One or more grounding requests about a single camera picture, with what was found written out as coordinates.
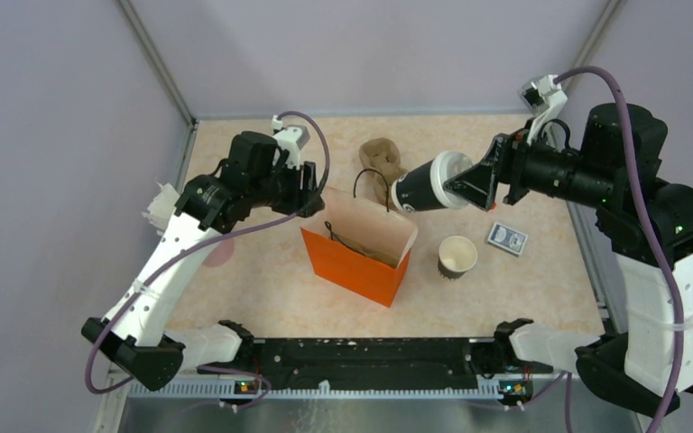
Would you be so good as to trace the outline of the orange paper bag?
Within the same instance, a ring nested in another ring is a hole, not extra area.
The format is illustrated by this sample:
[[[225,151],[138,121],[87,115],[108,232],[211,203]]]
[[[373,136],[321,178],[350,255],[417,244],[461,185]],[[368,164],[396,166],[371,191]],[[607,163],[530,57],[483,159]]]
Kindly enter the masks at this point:
[[[358,181],[373,173],[383,183],[379,204],[356,194]],[[366,299],[391,307],[407,272],[418,227],[390,207],[385,176],[363,169],[347,193],[326,188],[325,208],[300,230],[314,273]]]

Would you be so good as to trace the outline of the white plastic cup lid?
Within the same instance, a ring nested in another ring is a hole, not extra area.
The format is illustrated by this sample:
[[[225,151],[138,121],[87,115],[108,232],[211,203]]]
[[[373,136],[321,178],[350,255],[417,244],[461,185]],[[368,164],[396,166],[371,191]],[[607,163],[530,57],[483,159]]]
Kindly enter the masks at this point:
[[[449,192],[445,184],[458,174],[473,167],[471,159],[462,152],[443,151],[431,162],[430,185],[439,208],[459,210],[468,206],[463,198]]]

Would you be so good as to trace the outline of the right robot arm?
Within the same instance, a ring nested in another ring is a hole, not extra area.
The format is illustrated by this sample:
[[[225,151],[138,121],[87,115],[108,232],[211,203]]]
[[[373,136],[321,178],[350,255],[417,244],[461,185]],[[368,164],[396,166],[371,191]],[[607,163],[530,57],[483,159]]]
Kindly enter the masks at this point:
[[[444,189],[489,210],[499,185],[514,205],[529,192],[593,208],[624,276],[628,328],[577,347],[570,358],[596,397],[642,415],[660,405],[682,336],[676,392],[693,394],[693,188],[659,177],[667,125],[628,105],[636,173],[626,167],[615,104],[592,108],[578,149],[555,149],[528,130],[497,135],[485,157],[450,177]]]

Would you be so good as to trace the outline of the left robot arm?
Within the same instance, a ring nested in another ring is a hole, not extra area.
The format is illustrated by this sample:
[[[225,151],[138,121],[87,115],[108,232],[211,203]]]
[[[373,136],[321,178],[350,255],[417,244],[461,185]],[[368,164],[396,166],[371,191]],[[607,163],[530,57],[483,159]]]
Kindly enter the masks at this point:
[[[252,364],[251,334],[229,320],[187,331],[166,325],[183,292],[221,243],[252,228],[236,229],[258,207],[282,222],[323,209],[316,165],[302,161],[309,132],[277,126],[273,135],[244,131],[214,172],[186,183],[161,241],[125,295],[102,318],[89,318],[81,334],[113,364],[150,391],[179,372],[221,363],[232,373]]]

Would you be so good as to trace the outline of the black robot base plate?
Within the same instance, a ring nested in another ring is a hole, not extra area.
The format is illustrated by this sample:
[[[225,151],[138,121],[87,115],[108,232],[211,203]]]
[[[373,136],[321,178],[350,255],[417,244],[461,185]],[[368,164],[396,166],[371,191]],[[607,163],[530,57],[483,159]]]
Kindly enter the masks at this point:
[[[266,338],[242,345],[226,369],[260,374],[274,390],[474,390],[486,379],[552,373],[491,337]]]

